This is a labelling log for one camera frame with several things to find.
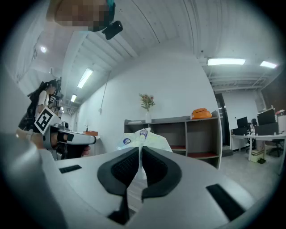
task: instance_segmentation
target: red shelf board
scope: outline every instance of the red shelf board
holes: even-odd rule
[[[217,156],[215,153],[188,153],[188,157],[198,158],[198,157],[214,157]]]
[[[183,145],[170,145],[171,149],[186,149]]]

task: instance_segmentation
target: desk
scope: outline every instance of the desk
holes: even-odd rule
[[[280,169],[278,174],[280,175],[282,172],[282,168],[283,168],[283,163],[285,160],[285,153],[286,153],[286,134],[279,134],[279,135],[261,135],[261,136],[255,136],[255,135],[231,135],[231,147],[233,146],[233,139],[237,138],[237,139],[244,139],[244,138],[248,138],[250,139],[250,143],[249,143],[249,156],[248,156],[248,161],[251,160],[251,149],[252,149],[252,139],[256,139],[256,140],[260,140],[260,141],[272,141],[273,139],[284,139],[284,149],[283,149],[283,155],[282,155],[282,161],[281,161],[281,165],[280,165]]]

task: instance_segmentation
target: white vase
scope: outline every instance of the white vase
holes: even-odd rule
[[[151,123],[152,122],[151,113],[149,111],[147,111],[146,114],[145,114],[145,122],[146,123]]]

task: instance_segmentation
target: gray shelving unit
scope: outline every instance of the gray shelving unit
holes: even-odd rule
[[[168,141],[174,153],[205,161],[219,169],[222,156],[222,130],[219,112],[212,118],[194,119],[189,116],[153,119],[152,123],[129,123],[125,120],[124,133],[134,133],[144,128],[161,135]]]

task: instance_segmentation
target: box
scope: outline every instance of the box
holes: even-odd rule
[[[91,136],[98,136],[97,131],[84,131],[84,134],[91,135]]]
[[[251,161],[252,162],[257,162],[260,158],[263,158],[264,150],[258,151],[258,150],[253,150],[251,152]]]

